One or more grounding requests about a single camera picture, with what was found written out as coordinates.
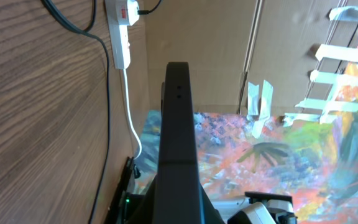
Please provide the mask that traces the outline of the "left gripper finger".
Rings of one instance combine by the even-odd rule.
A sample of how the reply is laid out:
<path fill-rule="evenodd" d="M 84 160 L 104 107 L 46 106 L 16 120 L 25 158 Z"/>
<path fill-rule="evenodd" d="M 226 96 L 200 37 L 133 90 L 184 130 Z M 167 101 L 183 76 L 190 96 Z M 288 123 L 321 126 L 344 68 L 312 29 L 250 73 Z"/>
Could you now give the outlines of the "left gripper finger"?
<path fill-rule="evenodd" d="M 222 223 L 203 190 L 198 172 L 190 70 L 167 65 L 157 174 L 128 223 Z"/>

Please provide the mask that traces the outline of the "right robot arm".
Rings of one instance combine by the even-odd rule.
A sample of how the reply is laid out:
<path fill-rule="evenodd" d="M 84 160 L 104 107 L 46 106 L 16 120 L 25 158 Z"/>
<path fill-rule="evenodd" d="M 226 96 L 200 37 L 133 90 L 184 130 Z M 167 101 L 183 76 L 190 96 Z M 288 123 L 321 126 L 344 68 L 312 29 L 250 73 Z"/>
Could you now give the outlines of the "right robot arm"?
<path fill-rule="evenodd" d="M 293 200 L 289 195 L 245 192 L 243 196 L 212 200 L 211 205 L 223 223 L 297 224 Z"/>

